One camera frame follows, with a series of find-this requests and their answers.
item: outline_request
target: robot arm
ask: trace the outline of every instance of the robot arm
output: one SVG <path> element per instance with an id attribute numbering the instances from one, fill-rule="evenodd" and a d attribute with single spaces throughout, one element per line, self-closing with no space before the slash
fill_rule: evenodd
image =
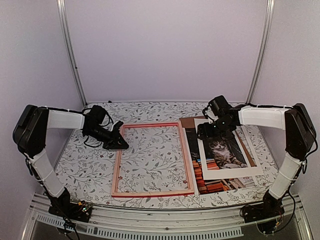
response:
<path id="1" fill-rule="evenodd" d="M 209 107 L 215 120 L 208 113 Z M 256 125 L 285 130 L 285 157 L 278 176 L 263 197 L 260 207 L 246 206 L 244 219 L 246 222 L 277 216 L 284 210 L 281 206 L 282 198 L 290 185 L 298 178 L 305 163 L 306 155 L 316 141 L 316 131 L 305 106 L 297 103 L 294 106 L 275 107 L 270 105 L 238 105 L 232 107 L 221 95 L 211 100 L 203 110 L 211 123 L 198 126 L 199 139 L 221 136 L 228 140 L 233 138 L 232 131 L 237 126 Z"/>
<path id="2" fill-rule="evenodd" d="M 88 113 L 34 105 L 24 109 L 13 131 L 13 140 L 26 157 L 30 173 L 46 191 L 51 214 L 88 222 L 91 210 L 84 201 L 70 202 L 70 194 L 59 181 L 45 150 L 47 129 L 82 129 L 83 136 L 103 142 L 104 149 L 127 149 L 129 145 L 119 132 L 123 122 L 118 121 L 109 131 L 101 126 L 106 115 L 109 116 L 108 112 L 98 105 Z"/>

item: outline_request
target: tabletop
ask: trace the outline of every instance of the tabletop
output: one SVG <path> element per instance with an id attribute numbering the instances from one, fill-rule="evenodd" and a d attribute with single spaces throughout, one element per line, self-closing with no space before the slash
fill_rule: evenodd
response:
<path id="1" fill-rule="evenodd" d="M 125 124 L 131 124 L 173 122 L 178 121 L 179 118 L 201 116 L 202 109 L 207 106 L 207 103 L 113 102 L 95 103 L 95 105 L 104 107 L 115 122 L 123 121 Z M 83 144 L 85 138 L 80 130 L 75 131 L 71 136 L 55 171 L 59 180 L 70 192 L 72 200 L 85 200 L 98 205 L 148 209 L 194 209 L 261 201 L 278 174 L 277 165 L 257 126 L 242 126 L 238 129 L 238 133 L 251 157 L 255 161 L 258 160 L 263 169 L 263 175 L 255 177 L 255 186 L 202 195 L 113 198 L 111 186 L 116 152 L 103 149 L 102 146 L 96 148 L 85 146 Z M 88 143 L 99 145 L 95 140 Z"/>

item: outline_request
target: cat's face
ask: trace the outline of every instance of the cat's face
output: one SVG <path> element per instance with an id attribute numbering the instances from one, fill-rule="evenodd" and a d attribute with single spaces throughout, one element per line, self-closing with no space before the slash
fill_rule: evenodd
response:
<path id="1" fill-rule="evenodd" d="M 213 141 L 210 143 L 210 147 L 213 150 L 222 151 L 222 150 L 226 149 L 227 145 L 224 141 Z"/>

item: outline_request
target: tabby cat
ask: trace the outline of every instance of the tabby cat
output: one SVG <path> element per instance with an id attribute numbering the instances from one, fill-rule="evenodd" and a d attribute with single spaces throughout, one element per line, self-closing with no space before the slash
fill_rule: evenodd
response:
<path id="1" fill-rule="evenodd" d="M 242 163 L 232 155 L 228 149 L 228 146 L 223 140 L 212 140 L 209 142 L 209 147 L 213 152 L 215 163 L 220 169 L 248 167 L 247 164 Z"/>

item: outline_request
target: vent grille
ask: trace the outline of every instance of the vent grille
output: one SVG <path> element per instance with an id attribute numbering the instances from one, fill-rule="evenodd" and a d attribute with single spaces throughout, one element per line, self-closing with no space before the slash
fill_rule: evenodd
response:
<path id="1" fill-rule="evenodd" d="M 65 223 L 65 221 L 57 218 L 56 216 L 49 216 L 42 213 L 38 213 L 37 220 L 39 222 L 57 228 L 63 228 Z M 207 231 L 201 233 L 137 233 L 129 231 L 110 230 L 103 227 L 87 226 L 86 231 L 79 229 L 78 232 L 81 234 L 101 237 L 110 240 L 223 240 L 243 236 L 241 227 Z"/>

